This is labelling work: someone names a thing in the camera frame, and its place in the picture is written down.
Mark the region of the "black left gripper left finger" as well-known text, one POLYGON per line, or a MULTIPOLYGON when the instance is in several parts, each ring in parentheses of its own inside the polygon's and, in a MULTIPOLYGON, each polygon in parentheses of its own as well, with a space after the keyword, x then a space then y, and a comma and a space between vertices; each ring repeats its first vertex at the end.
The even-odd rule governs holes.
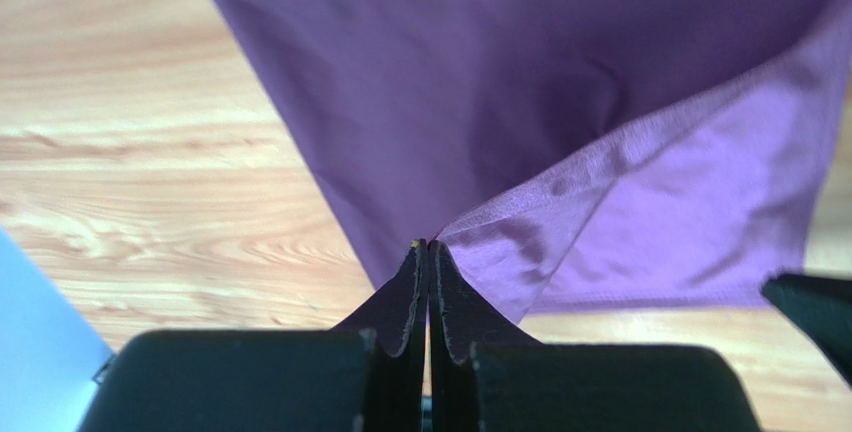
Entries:
POLYGON ((108 366, 85 431, 417 431, 426 245, 327 330, 156 330, 108 366))

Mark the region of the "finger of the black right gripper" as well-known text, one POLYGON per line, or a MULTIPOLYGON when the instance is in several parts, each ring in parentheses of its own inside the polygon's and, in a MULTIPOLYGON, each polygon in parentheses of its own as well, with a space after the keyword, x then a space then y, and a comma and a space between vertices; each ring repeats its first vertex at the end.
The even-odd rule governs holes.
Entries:
POLYGON ((783 273, 761 295, 804 333, 851 386, 851 281, 783 273))

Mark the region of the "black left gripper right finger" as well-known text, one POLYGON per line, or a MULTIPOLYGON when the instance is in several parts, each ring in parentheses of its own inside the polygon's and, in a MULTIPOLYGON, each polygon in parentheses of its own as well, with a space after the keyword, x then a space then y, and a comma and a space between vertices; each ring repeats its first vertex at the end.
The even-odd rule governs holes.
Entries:
POLYGON ((436 431, 756 431, 744 388, 715 351, 545 344, 504 317, 428 247, 436 431))

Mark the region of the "purple cloth napkin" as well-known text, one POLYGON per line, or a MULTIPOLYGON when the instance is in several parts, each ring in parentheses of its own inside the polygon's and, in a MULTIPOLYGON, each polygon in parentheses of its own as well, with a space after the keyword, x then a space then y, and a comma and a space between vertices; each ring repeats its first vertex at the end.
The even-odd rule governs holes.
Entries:
POLYGON ((751 305, 804 261, 851 0, 214 0, 370 281, 513 321, 751 305))

